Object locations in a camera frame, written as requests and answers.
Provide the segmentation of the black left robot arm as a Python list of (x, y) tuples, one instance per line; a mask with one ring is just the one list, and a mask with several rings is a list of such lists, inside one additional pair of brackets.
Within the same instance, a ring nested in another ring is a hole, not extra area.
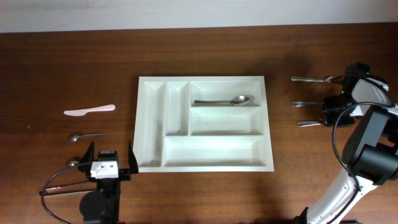
[(130, 181), (139, 172), (133, 153), (132, 143), (128, 144), (128, 168), (119, 167), (117, 151), (100, 151), (94, 158), (95, 144), (79, 161), (78, 170), (86, 175), (89, 182), (96, 184), (94, 191), (88, 192), (80, 201), (79, 209), (84, 223), (118, 223), (121, 196), (121, 182)]

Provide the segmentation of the metal fork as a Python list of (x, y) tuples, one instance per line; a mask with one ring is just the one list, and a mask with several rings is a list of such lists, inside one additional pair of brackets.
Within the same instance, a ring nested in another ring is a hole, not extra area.
[(333, 80), (333, 77), (327, 77), (324, 79), (308, 78), (308, 77), (292, 77), (291, 80), (293, 82), (327, 82), (327, 83), (331, 83), (331, 81)]
[(322, 101), (293, 101), (292, 106), (295, 107), (303, 107), (303, 106), (315, 106), (315, 105), (323, 105)]

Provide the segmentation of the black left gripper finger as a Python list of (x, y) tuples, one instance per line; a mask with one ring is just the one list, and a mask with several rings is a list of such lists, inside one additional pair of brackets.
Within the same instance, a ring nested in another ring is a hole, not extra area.
[(94, 153), (95, 153), (95, 143), (91, 142), (89, 147), (88, 147), (88, 150), (85, 152), (83, 157), (80, 159), (80, 164), (93, 162)]
[(130, 174), (138, 174), (139, 173), (139, 166), (137, 163), (137, 159), (134, 155), (133, 152), (133, 145), (132, 145), (132, 141), (129, 140), (129, 144), (128, 144), (129, 148), (128, 148), (128, 164), (129, 164), (129, 173)]

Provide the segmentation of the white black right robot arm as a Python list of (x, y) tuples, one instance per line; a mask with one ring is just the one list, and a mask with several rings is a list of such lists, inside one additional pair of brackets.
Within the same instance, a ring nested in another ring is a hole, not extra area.
[(325, 81), (341, 85), (341, 93), (320, 102), (322, 121), (299, 121), (297, 126), (331, 127), (341, 170), (323, 197), (296, 216), (294, 223), (342, 223), (366, 194), (397, 179), (397, 103), (385, 79), (358, 62), (348, 66), (344, 75)]

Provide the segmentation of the large metal spoon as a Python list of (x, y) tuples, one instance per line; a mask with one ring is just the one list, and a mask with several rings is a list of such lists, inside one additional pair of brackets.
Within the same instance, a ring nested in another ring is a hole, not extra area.
[(325, 125), (326, 122), (324, 121), (297, 121), (296, 125), (299, 128), (302, 127), (309, 127), (309, 126), (318, 126), (318, 125)]
[(218, 101), (204, 101), (195, 100), (193, 103), (196, 106), (204, 105), (221, 105), (221, 106), (246, 106), (250, 103), (250, 97), (246, 95), (235, 96), (232, 100), (218, 100)]

